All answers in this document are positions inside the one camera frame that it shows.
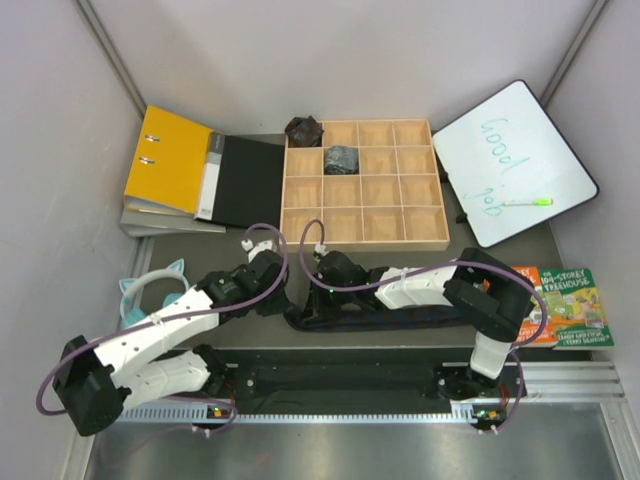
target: cat ear headphones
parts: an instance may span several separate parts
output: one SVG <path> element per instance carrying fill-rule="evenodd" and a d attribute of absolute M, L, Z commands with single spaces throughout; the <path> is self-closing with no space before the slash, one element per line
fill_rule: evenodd
<path fill-rule="evenodd" d="M 161 278 L 173 278 L 182 282 L 185 292 L 189 290 L 189 282 L 183 275 L 183 272 L 184 259 L 181 258 L 180 260 L 173 262 L 167 268 L 153 270 L 144 274 L 140 278 L 124 278 L 120 280 L 118 283 L 120 285 L 120 290 L 122 291 L 122 300 L 120 301 L 120 319 L 122 322 L 122 328 L 129 328 L 140 320 L 147 318 L 148 314 L 141 308 L 130 308 L 131 305 L 133 305 L 133 300 L 136 294 L 140 292 L 145 285 L 156 280 L 160 280 Z M 184 293 L 170 293 L 164 299 L 162 308 L 177 301 L 183 294 Z"/>

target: whiteboard black frame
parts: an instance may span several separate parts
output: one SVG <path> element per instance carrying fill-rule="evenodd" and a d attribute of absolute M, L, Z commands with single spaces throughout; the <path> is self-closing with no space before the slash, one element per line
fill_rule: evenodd
<path fill-rule="evenodd" d="M 513 235 L 510 235 L 508 237 L 503 238 L 502 240 L 496 242 L 496 243 L 492 243 L 491 245 L 487 245 L 487 246 L 483 246 L 480 245 L 480 242 L 478 241 L 478 237 L 476 236 L 476 232 L 473 230 L 473 227 L 471 227 L 471 224 L 466 222 L 469 225 L 469 228 L 471 229 L 471 231 L 473 232 L 473 236 L 476 240 L 476 243 L 478 244 L 478 246 L 480 246 L 481 248 L 490 248 L 493 247 L 494 245 L 498 245 L 499 243 L 504 242 L 505 240 L 508 240 L 510 238 L 515 237 L 516 235 L 521 234 L 522 232 L 529 230 L 530 228 L 533 228 L 537 225 L 543 224 L 545 222 L 550 221 L 553 218 L 556 218 L 559 215 L 562 215 L 563 213 L 566 212 L 570 212 L 571 210 L 584 205 L 587 202 L 590 202 L 591 200 L 593 200 L 594 198 L 596 198 L 598 195 L 600 195 L 600 185 L 598 185 L 598 182 L 596 182 L 595 178 L 593 178 L 593 175 L 591 175 L 591 172 L 589 172 L 589 170 L 587 169 L 587 167 L 585 167 L 584 162 L 582 161 L 582 159 L 580 158 L 580 156 L 576 153 L 576 151 L 573 149 L 573 147 L 571 146 L 571 144 L 567 141 L 566 137 L 563 135 L 563 133 L 560 131 L 560 129 L 558 128 L 558 126 L 556 125 L 556 122 L 553 121 L 553 119 L 551 118 L 551 116 L 549 115 L 549 113 L 547 112 L 547 110 L 544 108 L 544 106 L 542 105 L 542 103 L 540 102 L 540 99 L 538 99 L 538 97 L 536 96 L 536 94 L 533 92 L 533 90 L 531 90 L 531 87 L 529 86 L 529 84 L 522 78 L 518 78 L 516 80 L 513 80 L 512 82 L 510 82 L 509 84 L 505 85 L 504 87 L 502 87 L 500 90 L 498 90 L 496 93 L 488 96 L 487 98 L 485 98 L 484 100 L 482 100 L 481 102 L 475 104 L 473 107 L 469 108 L 468 110 L 466 110 L 464 113 L 462 113 L 461 115 L 458 115 L 455 119 L 451 120 L 449 123 L 447 123 L 444 127 L 439 128 L 436 131 L 431 132 L 432 135 L 436 135 L 437 133 L 441 132 L 442 130 L 444 130 L 445 128 L 449 127 L 450 125 L 454 124 L 455 122 L 457 122 L 458 120 L 460 120 L 462 117 L 464 117 L 466 114 L 468 114 L 469 112 L 471 112 L 472 110 L 476 109 L 477 107 L 479 107 L 480 105 L 482 105 L 483 103 L 487 102 L 488 100 L 492 99 L 493 97 L 495 97 L 496 95 L 499 95 L 500 93 L 502 93 L 503 90 L 506 90 L 507 88 L 509 88 L 511 85 L 513 85 L 514 83 L 518 83 L 518 82 L 522 82 L 522 84 L 527 88 L 527 90 L 529 91 L 529 93 L 531 94 L 531 96 L 535 99 L 536 103 L 538 104 L 538 106 L 540 107 L 540 110 L 542 110 L 542 112 L 545 114 L 545 116 L 547 117 L 547 119 L 549 120 L 549 122 L 551 123 L 551 125 L 553 126 L 553 128 L 556 130 L 556 132 L 558 132 L 558 135 L 560 135 L 560 138 L 562 138 L 562 140 L 564 141 L 565 145 L 569 148 L 569 150 L 571 151 L 571 153 L 573 154 L 573 156 L 576 158 L 576 160 L 578 161 L 578 163 L 580 164 L 580 166 L 582 167 L 582 169 L 584 170 L 584 172 L 587 174 L 587 176 L 589 177 L 589 179 L 593 182 L 593 184 L 596 187 L 596 193 L 591 197 L 591 198 L 587 198 L 586 200 L 584 200 L 583 202 L 580 202 L 576 205 L 574 205 L 573 207 L 567 208 L 566 210 L 562 210 L 559 213 L 556 213 L 555 215 L 542 220 L 541 222 L 538 223 L 534 223 L 533 225 L 525 228 L 524 230 L 520 230 L 519 232 L 514 233 Z M 464 211 L 464 208 L 462 207 L 462 202 L 460 201 L 460 197 L 458 196 L 458 192 L 456 192 L 456 187 L 453 185 L 453 182 L 451 182 L 451 179 L 449 178 L 449 173 L 447 172 L 447 169 L 444 166 L 444 163 L 442 162 L 442 159 L 440 158 L 440 155 L 438 155 L 438 152 L 436 150 L 436 146 L 435 146 L 435 141 L 433 143 L 433 151 L 436 155 L 436 159 L 438 161 L 438 164 L 440 166 L 440 168 L 442 169 L 442 172 L 444 173 L 444 176 L 441 175 L 440 176 L 440 181 L 442 182 L 444 180 L 444 178 L 447 179 L 447 181 L 451 184 L 451 188 L 453 190 L 454 195 L 456 196 L 456 200 L 458 201 L 458 205 L 460 206 L 460 210 L 461 210 L 461 214 L 466 215 L 467 212 Z"/>

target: wooden grid shelf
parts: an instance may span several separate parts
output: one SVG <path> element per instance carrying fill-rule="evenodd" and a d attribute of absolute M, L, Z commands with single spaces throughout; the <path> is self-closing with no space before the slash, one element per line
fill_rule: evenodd
<path fill-rule="evenodd" d="M 287 145 L 281 228 L 296 248 L 318 218 L 326 243 L 351 251 L 445 250 L 449 245 L 442 189 L 427 120 L 322 122 L 322 145 Z M 358 149 L 359 173 L 325 175 L 327 149 Z M 319 240 L 314 227 L 307 244 Z"/>

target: marker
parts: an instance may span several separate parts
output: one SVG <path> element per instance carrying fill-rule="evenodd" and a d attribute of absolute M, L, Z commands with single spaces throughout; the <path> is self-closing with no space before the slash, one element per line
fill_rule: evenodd
<path fill-rule="evenodd" d="M 502 202 L 503 207 L 548 207 L 553 205 L 553 198 L 538 198 L 531 201 L 512 200 L 510 202 Z"/>

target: white wall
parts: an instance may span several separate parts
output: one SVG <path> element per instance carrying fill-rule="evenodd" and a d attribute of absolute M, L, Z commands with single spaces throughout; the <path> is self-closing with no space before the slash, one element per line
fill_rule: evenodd
<path fill-rule="evenodd" d="M 36 390 L 67 340 L 114 325 L 140 121 L 69 0 L 3 2 L 0 65 L 0 478 L 48 480 L 74 429 Z"/>
<path fill-rule="evenodd" d="M 93 0 L 145 101 L 229 133 L 541 94 L 591 0 Z"/>
<path fill-rule="evenodd" d="M 553 222 L 568 266 L 591 267 L 616 343 L 612 357 L 640 421 L 640 2 L 611 3 L 550 106 L 599 182 L 599 198 Z"/>

